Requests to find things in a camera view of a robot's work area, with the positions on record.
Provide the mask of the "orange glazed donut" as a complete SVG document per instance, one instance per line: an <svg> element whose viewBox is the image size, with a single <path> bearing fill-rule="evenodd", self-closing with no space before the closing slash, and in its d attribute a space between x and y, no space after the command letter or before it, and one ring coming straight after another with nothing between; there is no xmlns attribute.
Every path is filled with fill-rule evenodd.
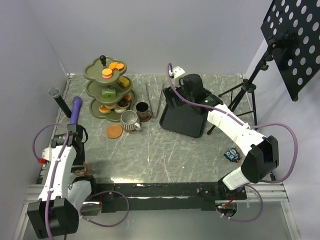
<svg viewBox="0 0 320 240"><path fill-rule="evenodd" d="M98 107L98 110L102 114L109 114L112 112L112 109L108 108L106 105L102 104Z"/></svg>

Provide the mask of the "white cream donut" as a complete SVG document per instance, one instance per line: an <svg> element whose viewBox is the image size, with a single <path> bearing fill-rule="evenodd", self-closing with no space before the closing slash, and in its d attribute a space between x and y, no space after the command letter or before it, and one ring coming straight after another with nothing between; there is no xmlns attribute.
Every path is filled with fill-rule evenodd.
<svg viewBox="0 0 320 240"><path fill-rule="evenodd" d="M127 109L126 108L119 108L119 107L115 107L114 108L114 111L117 113L117 114L122 114L123 112L125 112Z"/></svg>

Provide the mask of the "orange flower cookie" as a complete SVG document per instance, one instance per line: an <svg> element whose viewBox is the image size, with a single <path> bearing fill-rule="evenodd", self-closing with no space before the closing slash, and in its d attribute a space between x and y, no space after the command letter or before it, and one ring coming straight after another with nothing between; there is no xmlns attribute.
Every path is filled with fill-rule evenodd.
<svg viewBox="0 0 320 240"><path fill-rule="evenodd" d="M118 62L115 66L115 68L119 71L123 70L125 68L125 65L121 62Z"/></svg>

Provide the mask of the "ribbed grey bowl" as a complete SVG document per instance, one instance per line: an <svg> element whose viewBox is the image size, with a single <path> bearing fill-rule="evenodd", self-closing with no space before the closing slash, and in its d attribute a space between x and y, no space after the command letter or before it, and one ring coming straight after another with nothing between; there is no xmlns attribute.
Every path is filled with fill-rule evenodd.
<svg viewBox="0 0 320 240"><path fill-rule="evenodd" d="M120 116L120 125L125 131L140 131L140 119L133 110L126 110Z"/></svg>

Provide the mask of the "green three-tier serving stand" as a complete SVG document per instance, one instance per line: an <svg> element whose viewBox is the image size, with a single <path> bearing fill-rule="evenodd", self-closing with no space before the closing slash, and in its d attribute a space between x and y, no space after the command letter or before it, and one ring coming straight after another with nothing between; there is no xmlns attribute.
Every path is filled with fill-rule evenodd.
<svg viewBox="0 0 320 240"><path fill-rule="evenodd" d="M83 75L88 80L85 91L92 98L89 111L93 117L118 123L121 114L133 108L137 95L126 71L124 61L105 55L84 68Z"/></svg>

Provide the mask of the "copper cup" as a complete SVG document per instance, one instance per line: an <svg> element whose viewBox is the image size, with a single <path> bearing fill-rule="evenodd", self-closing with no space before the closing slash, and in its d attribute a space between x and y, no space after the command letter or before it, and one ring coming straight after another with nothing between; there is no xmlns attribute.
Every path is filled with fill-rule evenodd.
<svg viewBox="0 0 320 240"><path fill-rule="evenodd" d="M71 167L71 173L77 177L86 176L88 174L88 166L85 162L82 165L73 165Z"/></svg>

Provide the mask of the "pink macaron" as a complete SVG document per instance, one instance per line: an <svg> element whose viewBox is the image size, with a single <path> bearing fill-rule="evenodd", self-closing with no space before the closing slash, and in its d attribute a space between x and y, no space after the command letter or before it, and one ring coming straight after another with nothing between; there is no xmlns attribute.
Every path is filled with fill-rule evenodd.
<svg viewBox="0 0 320 240"><path fill-rule="evenodd" d="M109 79L109 78L111 78L113 75L111 74L111 75L102 75L102 77L104 78L104 79Z"/></svg>

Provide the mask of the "green layered cake slice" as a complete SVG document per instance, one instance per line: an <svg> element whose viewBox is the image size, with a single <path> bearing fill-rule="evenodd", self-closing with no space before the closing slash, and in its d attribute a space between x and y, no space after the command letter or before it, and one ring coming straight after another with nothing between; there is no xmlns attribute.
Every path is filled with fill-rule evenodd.
<svg viewBox="0 0 320 240"><path fill-rule="evenodd" d="M103 89L101 95L103 98L115 98L117 96L117 91L115 88Z"/></svg>

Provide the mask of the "round orange cracker biscuit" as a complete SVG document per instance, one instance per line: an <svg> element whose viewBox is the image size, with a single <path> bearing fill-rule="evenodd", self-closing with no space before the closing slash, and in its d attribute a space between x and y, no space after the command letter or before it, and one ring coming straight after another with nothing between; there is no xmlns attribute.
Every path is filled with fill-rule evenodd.
<svg viewBox="0 0 320 240"><path fill-rule="evenodd" d="M101 73L105 76L113 75L113 71L109 68L104 68Z"/></svg>

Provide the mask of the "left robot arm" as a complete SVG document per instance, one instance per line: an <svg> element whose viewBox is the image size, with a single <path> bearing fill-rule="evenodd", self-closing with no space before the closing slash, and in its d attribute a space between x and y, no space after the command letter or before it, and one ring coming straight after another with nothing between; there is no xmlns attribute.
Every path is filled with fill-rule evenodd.
<svg viewBox="0 0 320 240"><path fill-rule="evenodd" d="M27 215L39 239L74 234L78 230L81 206L99 195L93 175L77 176L70 181L74 166L85 161L83 137L88 134L77 123L63 126L68 133L53 137L50 147L43 150L49 171L36 202L27 207Z"/></svg>

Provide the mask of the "metal tongs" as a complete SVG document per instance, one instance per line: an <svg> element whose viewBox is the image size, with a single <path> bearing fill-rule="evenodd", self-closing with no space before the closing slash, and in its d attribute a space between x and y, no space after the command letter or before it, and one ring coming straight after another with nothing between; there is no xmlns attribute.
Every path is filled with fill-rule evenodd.
<svg viewBox="0 0 320 240"><path fill-rule="evenodd" d="M164 86L164 80L145 83L147 103L149 104L149 108L154 119L156 119L160 114Z"/></svg>

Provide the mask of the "dark wooden coaster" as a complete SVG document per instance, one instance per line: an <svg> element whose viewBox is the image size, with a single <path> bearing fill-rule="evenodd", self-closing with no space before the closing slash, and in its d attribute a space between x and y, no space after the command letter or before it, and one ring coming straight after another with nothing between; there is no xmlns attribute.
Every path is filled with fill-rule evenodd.
<svg viewBox="0 0 320 240"><path fill-rule="evenodd" d="M152 118L152 114L140 114L136 113L140 122L148 122Z"/></svg>

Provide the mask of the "dark metal cup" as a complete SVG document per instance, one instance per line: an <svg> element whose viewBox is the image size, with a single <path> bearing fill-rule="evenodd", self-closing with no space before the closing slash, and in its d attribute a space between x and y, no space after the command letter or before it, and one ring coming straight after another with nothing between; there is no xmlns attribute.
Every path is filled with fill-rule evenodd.
<svg viewBox="0 0 320 240"><path fill-rule="evenodd" d="M140 119L146 119L152 116L149 105L146 102L139 102L136 104L136 112Z"/></svg>

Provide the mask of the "light wooden coaster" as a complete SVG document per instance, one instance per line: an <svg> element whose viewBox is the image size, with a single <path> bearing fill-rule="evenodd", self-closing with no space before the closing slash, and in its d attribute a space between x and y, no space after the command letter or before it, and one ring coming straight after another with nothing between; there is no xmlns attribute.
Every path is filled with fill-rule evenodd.
<svg viewBox="0 0 320 240"><path fill-rule="evenodd" d="M122 135L122 133L123 129L121 125L116 123L110 124L105 130L106 136L110 139L117 139Z"/></svg>
<svg viewBox="0 0 320 240"><path fill-rule="evenodd" d="M136 132L137 130L136 130L136 129L134 129L134 130L126 130L126 129L124 129L124 131L127 132L127 133L134 133L134 132Z"/></svg>

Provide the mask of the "yellow layered cake slice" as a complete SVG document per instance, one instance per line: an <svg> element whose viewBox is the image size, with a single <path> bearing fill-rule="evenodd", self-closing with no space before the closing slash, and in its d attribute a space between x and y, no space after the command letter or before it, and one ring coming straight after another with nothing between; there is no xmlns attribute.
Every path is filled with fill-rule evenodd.
<svg viewBox="0 0 320 240"><path fill-rule="evenodd" d="M120 76L118 79L118 84L120 84L123 88L127 88L128 86L130 86L130 80L124 76Z"/></svg>

